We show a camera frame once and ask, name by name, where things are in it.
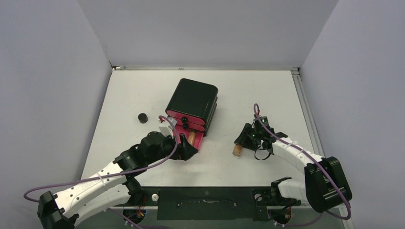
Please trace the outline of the tan concealer stick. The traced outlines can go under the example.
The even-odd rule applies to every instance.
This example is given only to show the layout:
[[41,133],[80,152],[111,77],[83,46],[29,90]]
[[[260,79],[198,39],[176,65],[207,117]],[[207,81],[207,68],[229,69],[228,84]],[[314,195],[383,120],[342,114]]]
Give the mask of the tan concealer stick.
[[240,157],[242,153],[243,146],[240,144],[235,144],[232,154],[236,157]]

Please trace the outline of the pink drawer with black knob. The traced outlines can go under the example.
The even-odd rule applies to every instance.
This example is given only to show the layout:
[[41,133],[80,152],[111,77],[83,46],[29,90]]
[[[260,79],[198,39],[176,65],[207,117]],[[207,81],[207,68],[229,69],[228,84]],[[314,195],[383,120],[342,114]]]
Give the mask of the pink drawer with black knob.
[[184,113],[180,113],[180,112],[173,111],[173,110],[166,110],[166,114],[168,116],[171,116],[171,117],[174,117],[174,118],[177,118],[180,120],[185,117],[185,118],[187,118],[188,122],[191,122],[191,123],[194,123],[197,125],[205,125],[205,121],[203,119],[189,115],[189,114],[184,114]]

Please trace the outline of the small black round jar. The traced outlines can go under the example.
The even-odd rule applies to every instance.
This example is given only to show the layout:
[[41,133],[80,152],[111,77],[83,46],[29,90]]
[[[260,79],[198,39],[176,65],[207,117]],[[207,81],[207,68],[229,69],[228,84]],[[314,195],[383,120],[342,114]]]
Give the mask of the small black round jar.
[[140,113],[138,115],[138,120],[141,124],[145,124],[149,119],[148,116],[145,113]]

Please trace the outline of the tan foundation tube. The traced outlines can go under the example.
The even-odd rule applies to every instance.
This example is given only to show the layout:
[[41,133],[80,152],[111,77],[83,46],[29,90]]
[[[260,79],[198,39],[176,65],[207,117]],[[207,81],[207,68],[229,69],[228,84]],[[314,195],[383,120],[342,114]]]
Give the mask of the tan foundation tube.
[[194,146],[195,144],[195,139],[196,139],[196,132],[195,131],[190,131],[189,136],[188,136],[188,142],[190,145]]

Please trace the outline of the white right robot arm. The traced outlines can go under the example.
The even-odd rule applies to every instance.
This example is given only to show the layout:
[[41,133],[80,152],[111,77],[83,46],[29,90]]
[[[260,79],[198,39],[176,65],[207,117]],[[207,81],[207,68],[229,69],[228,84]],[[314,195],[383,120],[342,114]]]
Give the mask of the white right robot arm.
[[335,157],[322,157],[305,150],[287,134],[275,132],[265,116],[246,123],[234,141],[233,154],[240,156],[243,148],[257,152],[267,151],[268,155],[277,156],[295,167],[304,175],[304,181],[284,177],[271,183],[270,198],[276,204],[288,199],[309,203],[318,213],[347,204],[352,199],[352,192],[346,176]]

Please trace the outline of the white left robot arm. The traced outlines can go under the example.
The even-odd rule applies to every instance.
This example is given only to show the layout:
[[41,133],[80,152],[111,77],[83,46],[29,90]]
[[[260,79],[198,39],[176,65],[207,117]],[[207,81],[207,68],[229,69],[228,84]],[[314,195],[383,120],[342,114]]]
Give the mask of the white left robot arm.
[[39,198],[38,218],[45,229],[73,229],[83,220],[117,205],[148,200],[136,180],[152,163],[164,159],[187,161],[198,152],[185,134],[176,137],[150,132],[91,177],[68,189]]

